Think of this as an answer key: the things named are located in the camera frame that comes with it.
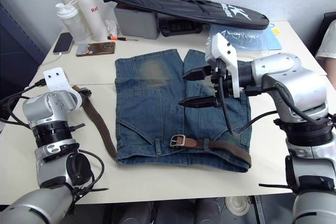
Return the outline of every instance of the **bottle cap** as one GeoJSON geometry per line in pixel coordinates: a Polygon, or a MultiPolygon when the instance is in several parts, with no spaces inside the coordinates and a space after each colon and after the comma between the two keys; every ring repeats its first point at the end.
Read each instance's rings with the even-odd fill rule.
{"type": "Polygon", "coordinates": [[[63,3],[59,3],[55,5],[57,10],[57,16],[60,18],[72,18],[78,14],[78,10],[74,8],[73,5],[64,5],[63,3]]]}

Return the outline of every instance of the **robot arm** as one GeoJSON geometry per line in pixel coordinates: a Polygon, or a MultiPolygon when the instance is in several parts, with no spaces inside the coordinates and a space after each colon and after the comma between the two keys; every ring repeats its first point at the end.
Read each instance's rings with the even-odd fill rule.
{"type": "Polygon", "coordinates": [[[90,163],[71,132],[83,127],[68,125],[68,113],[81,106],[87,89],[73,90],[61,68],[45,73],[51,92],[26,100],[23,112],[36,139],[37,181],[40,189],[15,201],[0,213],[0,223],[58,223],[75,202],[92,191],[101,177],[86,187],[92,176],[90,163]]]}
{"type": "Polygon", "coordinates": [[[225,98],[239,98],[240,92],[248,96],[267,92],[280,117],[275,124],[287,135],[286,179],[288,188],[298,194],[293,223],[334,223],[336,136],[332,128],[336,116],[328,114],[324,80],[292,54],[259,58],[243,67],[238,67],[236,57],[233,46],[221,34],[215,35],[207,44],[209,66],[192,69],[183,78],[201,80],[211,75],[216,96],[187,98],[179,104],[223,107],[229,128],[225,98]]]}

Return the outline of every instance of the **white sleeve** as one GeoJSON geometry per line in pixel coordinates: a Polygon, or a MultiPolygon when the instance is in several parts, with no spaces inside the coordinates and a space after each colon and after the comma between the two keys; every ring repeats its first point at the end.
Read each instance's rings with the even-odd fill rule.
{"type": "Polygon", "coordinates": [[[316,59],[336,59],[336,20],[331,22],[325,32],[321,46],[316,54],[316,59]]]}

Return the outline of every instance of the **white table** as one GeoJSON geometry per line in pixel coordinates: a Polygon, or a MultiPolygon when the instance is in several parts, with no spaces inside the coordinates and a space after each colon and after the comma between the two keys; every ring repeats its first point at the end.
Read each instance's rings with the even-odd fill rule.
{"type": "MultiPolygon", "coordinates": [[[[324,75],[324,71],[315,62],[290,25],[287,22],[275,22],[275,24],[282,32],[278,38],[284,48],[283,51],[300,56],[304,66],[324,75]]],[[[75,56],[77,49],[75,46],[70,54],[63,55],[57,62],[42,67],[33,82],[42,77],[43,70],[63,67],[71,84],[78,84],[92,91],[91,101],[105,120],[116,144],[114,137],[116,91],[113,84],[116,75],[115,59],[171,48],[177,48],[181,58],[184,58],[190,48],[204,51],[205,41],[206,33],[159,37],[158,40],[116,41],[114,55],[83,58],[75,56]]],[[[239,54],[239,59],[251,60],[260,56],[263,56],[260,52],[249,52],[239,54]]],[[[54,57],[49,53],[45,62],[51,61],[54,57]]],[[[327,78],[325,80],[330,111],[335,112],[336,103],[332,101],[336,101],[336,91],[327,78]]],[[[25,95],[33,97],[46,91],[45,87],[37,88],[25,95]]],[[[275,109],[272,99],[267,94],[250,98],[250,103],[252,118],[275,109]]],[[[22,101],[18,103],[14,112],[19,118],[24,118],[22,101]]],[[[73,137],[80,143],[81,149],[99,155],[105,163],[106,170],[97,183],[97,188],[110,188],[107,191],[90,193],[79,203],[96,204],[289,192],[287,189],[258,186],[258,183],[286,184],[285,156],[288,155],[288,151],[284,132],[272,122],[275,118],[277,115],[271,115],[253,125],[250,148],[252,168],[247,173],[234,173],[205,166],[119,166],[108,155],[96,127],[85,115],[83,109],[73,111],[69,114],[69,124],[86,124],[85,127],[73,132],[73,137]]],[[[10,204],[23,194],[38,188],[35,148],[35,139],[30,130],[15,125],[7,125],[4,128],[0,135],[0,204],[10,204]]],[[[92,161],[93,172],[97,174],[100,169],[99,163],[89,159],[92,161]]]]}

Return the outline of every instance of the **metal belt buckle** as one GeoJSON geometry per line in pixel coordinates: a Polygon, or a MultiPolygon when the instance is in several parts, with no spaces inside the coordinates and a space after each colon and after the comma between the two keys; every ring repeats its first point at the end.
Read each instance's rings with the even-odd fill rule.
{"type": "Polygon", "coordinates": [[[179,134],[179,135],[173,135],[172,139],[170,140],[170,147],[182,147],[185,145],[185,135],[179,134]],[[181,136],[183,137],[182,143],[177,143],[177,137],[181,136]]]}

